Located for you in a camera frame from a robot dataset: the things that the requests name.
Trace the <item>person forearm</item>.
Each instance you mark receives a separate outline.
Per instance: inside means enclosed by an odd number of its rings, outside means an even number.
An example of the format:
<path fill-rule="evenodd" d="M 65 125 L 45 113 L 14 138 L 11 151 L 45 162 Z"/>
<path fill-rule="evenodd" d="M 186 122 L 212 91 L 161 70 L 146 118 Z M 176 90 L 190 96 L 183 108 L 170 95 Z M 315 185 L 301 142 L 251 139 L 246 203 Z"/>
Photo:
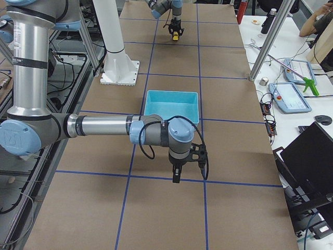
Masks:
<path fill-rule="evenodd" d="M 321 34 L 331 21 L 332 3 L 325 3 L 307 19 L 299 32 L 299 37 Z"/>

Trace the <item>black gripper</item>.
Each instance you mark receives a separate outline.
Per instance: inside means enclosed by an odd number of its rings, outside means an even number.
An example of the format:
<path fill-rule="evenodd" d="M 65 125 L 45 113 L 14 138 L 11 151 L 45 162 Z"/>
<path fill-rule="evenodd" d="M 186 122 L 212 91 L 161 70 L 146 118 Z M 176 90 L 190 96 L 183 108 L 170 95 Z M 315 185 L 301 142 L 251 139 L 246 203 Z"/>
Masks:
<path fill-rule="evenodd" d="M 172 19 L 168 24 L 168 31 L 171 35 L 173 35 L 175 32 L 177 32 L 178 35 L 182 35 L 184 29 L 181 27 L 181 20 Z"/>
<path fill-rule="evenodd" d="M 181 170 L 182 167 L 186 164 L 186 161 L 183 160 L 176 160 L 172 162 L 173 165 L 173 177 L 172 177 L 172 182 L 173 183 L 180 183 L 180 178 L 181 178 Z"/>

